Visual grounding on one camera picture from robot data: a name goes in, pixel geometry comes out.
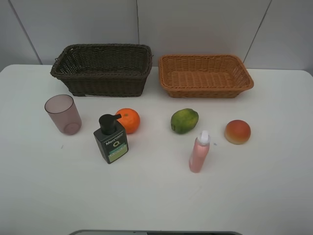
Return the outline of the green lime fruit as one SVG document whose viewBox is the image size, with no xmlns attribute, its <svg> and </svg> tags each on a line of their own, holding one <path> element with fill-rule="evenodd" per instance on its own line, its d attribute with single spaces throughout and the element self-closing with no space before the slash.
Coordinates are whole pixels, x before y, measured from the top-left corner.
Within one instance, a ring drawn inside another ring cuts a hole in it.
<svg viewBox="0 0 313 235">
<path fill-rule="evenodd" d="M 190 108 L 176 111 L 171 117 L 171 129 L 177 134 L 186 134 L 195 128 L 199 114 Z"/>
</svg>

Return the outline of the translucent purple plastic cup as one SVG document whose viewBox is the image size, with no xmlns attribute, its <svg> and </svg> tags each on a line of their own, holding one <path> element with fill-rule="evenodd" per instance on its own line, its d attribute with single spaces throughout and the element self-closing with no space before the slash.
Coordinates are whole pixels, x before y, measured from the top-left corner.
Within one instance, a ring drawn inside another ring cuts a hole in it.
<svg viewBox="0 0 313 235">
<path fill-rule="evenodd" d="M 82 126 L 74 100 L 67 94 L 59 94 L 50 98 L 45 103 L 45 111 L 57 129 L 65 135 L 76 134 Z"/>
</svg>

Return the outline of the dark brown wicker basket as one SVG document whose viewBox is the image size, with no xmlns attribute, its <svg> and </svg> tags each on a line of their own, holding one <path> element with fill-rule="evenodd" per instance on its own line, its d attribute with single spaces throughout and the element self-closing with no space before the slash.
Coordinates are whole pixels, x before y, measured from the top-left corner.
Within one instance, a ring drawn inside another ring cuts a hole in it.
<svg viewBox="0 0 313 235">
<path fill-rule="evenodd" d="M 50 74 L 74 96 L 141 96 L 152 51 L 140 44 L 74 44 L 56 58 Z"/>
</svg>

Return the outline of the red yellow peach half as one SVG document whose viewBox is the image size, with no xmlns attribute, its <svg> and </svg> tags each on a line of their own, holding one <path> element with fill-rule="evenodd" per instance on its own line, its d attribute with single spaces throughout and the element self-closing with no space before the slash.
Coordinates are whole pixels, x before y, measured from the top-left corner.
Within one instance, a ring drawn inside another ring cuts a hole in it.
<svg viewBox="0 0 313 235">
<path fill-rule="evenodd" d="M 244 144 L 250 139 L 250 136 L 251 128 L 243 120 L 232 120 L 225 127 L 224 137 L 232 144 Z"/>
</svg>

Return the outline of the dark green pump bottle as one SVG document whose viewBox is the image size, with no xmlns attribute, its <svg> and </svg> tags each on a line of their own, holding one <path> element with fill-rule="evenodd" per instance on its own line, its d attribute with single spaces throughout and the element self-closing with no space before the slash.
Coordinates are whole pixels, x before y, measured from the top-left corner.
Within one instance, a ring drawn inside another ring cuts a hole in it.
<svg viewBox="0 0 313 235">
<path fill-rule="evenodd" d="M 128 150 L 128 140 L 125 128 L 118 122 L 121 114 L 105 114 L 99 118 L 100 128 L 93 134 L 104 160 L 111 164 L 125 155 Z"/>
</svg>

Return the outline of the orange wicker basket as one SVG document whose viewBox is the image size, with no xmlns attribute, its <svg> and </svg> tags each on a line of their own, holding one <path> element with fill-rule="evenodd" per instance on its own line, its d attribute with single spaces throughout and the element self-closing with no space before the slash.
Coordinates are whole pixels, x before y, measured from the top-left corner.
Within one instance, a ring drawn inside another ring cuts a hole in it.
<svg viewBox="0 0 313 235">
<path fill-rule="evenodd" d="M 158 76 L 161 87 L 174 98 L 235 98 L 254 86 L 234 55 L 163 55 Z"/>
</svg>

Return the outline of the pink spray bottle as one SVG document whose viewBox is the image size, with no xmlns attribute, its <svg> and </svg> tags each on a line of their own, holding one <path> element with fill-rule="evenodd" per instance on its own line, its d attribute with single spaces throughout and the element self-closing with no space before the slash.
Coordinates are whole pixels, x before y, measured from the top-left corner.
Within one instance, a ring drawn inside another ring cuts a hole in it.
<svg viewBox="0 0 313 235">
<path fill-rule="evenodd" d="M 193 151 L 189 159 L 189 168 L 194 173 L 199 173 L 210 149 L 211 137 L 208 131 L 203 130 L 194 142 Z"/>
</svg>

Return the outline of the orange tangerine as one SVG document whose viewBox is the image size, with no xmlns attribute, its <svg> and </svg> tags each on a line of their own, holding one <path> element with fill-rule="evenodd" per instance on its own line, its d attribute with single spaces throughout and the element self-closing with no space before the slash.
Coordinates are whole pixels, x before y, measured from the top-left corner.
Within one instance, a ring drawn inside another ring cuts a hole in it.
<svg viewBox="0 0 313 235">
<path fill-rule="evenodd" d="M 121 115 L 117 121 L 125 128 L 127 134 L 137 131 L 140 125 L 140 116 L 137 111 L 130 108 L 123 108 L 115 113 Z"/>
</svg>

